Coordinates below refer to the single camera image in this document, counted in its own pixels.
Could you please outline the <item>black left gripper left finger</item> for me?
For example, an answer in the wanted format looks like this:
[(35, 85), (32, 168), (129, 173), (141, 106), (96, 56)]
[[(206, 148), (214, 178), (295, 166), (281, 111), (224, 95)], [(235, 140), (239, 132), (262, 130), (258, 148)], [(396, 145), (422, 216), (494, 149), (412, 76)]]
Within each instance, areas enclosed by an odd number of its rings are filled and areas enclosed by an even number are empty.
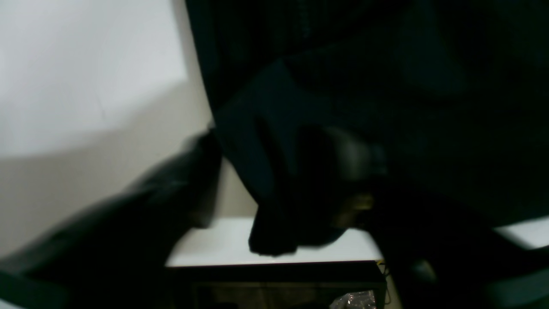
[(135, 184), (1, 259), (1, 301), (18, 309), (151, 309), (178, 241), (207, 228), (222, 152), (213, 131)]

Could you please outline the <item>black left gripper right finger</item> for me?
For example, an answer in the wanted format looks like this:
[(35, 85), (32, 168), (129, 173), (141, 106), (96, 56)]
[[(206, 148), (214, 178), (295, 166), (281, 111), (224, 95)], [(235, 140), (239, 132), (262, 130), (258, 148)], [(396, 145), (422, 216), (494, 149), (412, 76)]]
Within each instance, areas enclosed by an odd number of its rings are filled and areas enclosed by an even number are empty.
[(448, 198), (394, 182), (378, 149), (361, 135), (331, 129), (337, 188), (332, 222), (362, 230), (388, 262), (406, 309), (546, 309), (548, 250)]

